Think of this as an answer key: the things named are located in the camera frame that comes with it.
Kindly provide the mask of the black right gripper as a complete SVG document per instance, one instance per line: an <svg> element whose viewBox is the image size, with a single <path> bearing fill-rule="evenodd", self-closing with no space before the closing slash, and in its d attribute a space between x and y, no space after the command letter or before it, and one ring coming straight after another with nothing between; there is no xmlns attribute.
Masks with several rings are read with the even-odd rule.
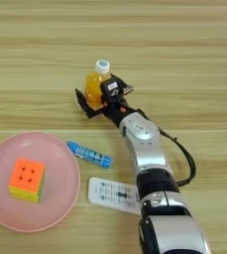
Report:
<svg viewBox="0 0 227 254"><path fill-rule="evenodd" d="M123 95L127 95L134 90L132 85L127 84L124 80L116 75L111 76L110 83L110 94L113 97L112 99L106 99L101 97L99 99L91 100L90 106L85 96L78 89L75 91L76 98L79 106L85 113L85 115L91 119L100 113L102 113L106 118L111 120L116 127L119 127L121 121L128 115L135 113L136 109L129 106L126 99Z"/></svg>

